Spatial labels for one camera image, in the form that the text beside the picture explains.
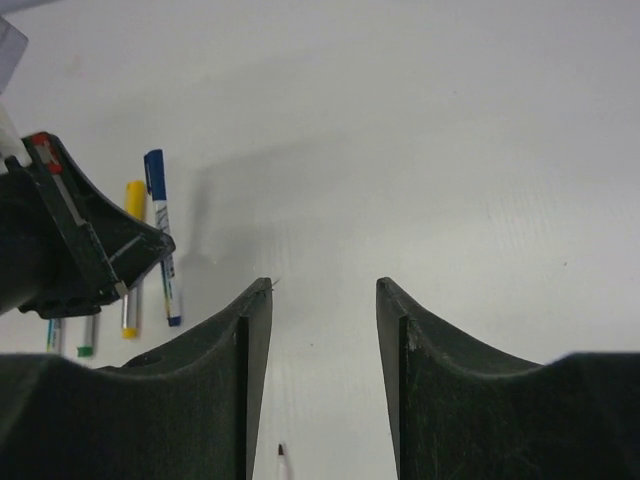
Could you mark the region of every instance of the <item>green marker cap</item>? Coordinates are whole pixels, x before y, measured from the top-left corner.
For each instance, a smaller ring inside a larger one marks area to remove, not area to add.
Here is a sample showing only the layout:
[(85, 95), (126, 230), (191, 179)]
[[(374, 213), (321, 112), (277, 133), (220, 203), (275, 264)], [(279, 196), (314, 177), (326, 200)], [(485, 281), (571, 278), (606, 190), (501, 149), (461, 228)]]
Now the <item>green marker cap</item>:
[(93, 347), (78, 347), (78, 358), (93, 357)]

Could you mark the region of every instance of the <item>yellow marker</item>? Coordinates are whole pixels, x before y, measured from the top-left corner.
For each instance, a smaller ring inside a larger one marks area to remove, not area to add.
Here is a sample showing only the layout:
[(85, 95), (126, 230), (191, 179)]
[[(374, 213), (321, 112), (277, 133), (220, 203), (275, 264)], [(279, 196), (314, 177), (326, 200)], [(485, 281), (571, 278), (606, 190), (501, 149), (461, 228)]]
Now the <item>yellow marker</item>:
[[(137, 180), (127, 183), (124, 200), (125, 211), (137, 220), (144, 222), (146, 216), (147, 187)], [(138, 320), (142, 306), (142, 290), (134, 288), (122, 299), (122, 338), (130, 339), (138, 336)]]

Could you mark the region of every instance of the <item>blue marker cap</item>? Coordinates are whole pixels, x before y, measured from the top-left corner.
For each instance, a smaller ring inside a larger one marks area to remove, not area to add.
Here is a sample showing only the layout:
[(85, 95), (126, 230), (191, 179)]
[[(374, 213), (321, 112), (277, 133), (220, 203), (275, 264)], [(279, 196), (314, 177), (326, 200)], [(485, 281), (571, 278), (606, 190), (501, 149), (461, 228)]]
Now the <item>blue marker cap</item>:
[(147, 191), (153, 200), (167, 200), (167, 186), (164, 183), (164, 159), (162, 150), (151, 150), (144, 156), (144, 173), (147, 177)]

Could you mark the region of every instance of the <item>yellow marker cap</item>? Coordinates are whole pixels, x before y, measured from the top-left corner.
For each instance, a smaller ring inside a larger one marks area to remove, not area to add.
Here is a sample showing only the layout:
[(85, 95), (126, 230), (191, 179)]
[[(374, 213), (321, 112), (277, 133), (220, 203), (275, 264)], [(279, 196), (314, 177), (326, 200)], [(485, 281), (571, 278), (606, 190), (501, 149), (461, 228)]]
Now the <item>yellow marker cap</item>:
[(132, 338), (136, 338), (138, 336), (137, 328), (123, 328), (122, 329), (122, 338), (130, 340)]
[(144, 222), (146, 216), (147, 187), (142, 180), (127, 183), (127, 193), (124, 199), (125, 211)]

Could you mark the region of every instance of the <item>white object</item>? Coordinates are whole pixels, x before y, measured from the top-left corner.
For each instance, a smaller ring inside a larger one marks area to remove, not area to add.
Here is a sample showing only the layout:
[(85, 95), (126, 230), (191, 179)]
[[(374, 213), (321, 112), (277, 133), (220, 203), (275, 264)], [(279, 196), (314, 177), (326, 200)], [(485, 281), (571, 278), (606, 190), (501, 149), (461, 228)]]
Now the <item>white object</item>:
[(289, 480), (289, 462), (287, 461), (287, 453), (284, 445), (278, 445), (278, 480)]
[(27, 153), (16, 127), (13, 126), (9, 114), (0, 103), (0, 174), (7, 171), (3, 160), (12, 155), (23, 167), (31, 163), (31, 157)]
[(33, 8), (56, 0), (0, 0), (0, 14), (17, 12), (25, 8)]
[(0, 17), (0, 93), (11, 80), (28, 43), (20, 30)]

